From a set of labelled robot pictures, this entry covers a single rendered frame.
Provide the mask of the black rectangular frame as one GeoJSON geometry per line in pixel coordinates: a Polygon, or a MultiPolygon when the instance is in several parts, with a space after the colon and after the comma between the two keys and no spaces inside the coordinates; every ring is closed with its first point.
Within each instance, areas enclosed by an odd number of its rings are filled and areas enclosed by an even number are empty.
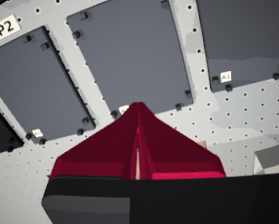
{"type": "Polygon", "coordinates": [[[24,142],[0,113],[0,153],[13,152],[23,144],[24,142]]]}

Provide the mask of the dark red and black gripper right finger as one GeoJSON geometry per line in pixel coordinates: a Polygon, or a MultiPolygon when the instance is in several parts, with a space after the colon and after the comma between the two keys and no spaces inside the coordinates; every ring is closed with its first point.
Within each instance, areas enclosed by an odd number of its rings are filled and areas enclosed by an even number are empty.
{"type": "Polygon", "coordinates": [[[226,177],[217,155],[159,120],[143,102],[138,102],[138,149],[139,179],[226,177]]]}

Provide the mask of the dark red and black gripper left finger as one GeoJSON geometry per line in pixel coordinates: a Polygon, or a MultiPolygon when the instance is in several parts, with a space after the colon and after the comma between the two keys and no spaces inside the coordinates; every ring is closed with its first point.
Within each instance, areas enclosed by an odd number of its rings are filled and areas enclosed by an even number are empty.
{"type": "Polygon", "coordinates": [[[131,174],[131,179],[136,179],[137,129],[138,103],[133,102],[117,120],[58,156],[50,178],[90,175],[130,179],[131,174]]]}

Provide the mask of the white button panel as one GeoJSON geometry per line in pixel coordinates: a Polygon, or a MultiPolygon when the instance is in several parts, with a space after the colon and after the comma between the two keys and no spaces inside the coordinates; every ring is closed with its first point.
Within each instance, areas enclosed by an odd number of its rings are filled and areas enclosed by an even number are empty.
{"type": "Polygon", "coordinates": [[[279,145],[255,152],[253,175],[279,173],[279,145]]]}

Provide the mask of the white label reading lp2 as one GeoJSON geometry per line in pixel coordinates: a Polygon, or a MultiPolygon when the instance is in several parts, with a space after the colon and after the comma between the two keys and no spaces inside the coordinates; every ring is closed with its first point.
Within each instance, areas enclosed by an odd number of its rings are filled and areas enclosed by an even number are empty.
{"type": "Polygon", "coordinates": [[[0,40],[18,30],[20,30],[20,25],[15,17],[11,15],[6,19],[0,21],[0,40]]]}

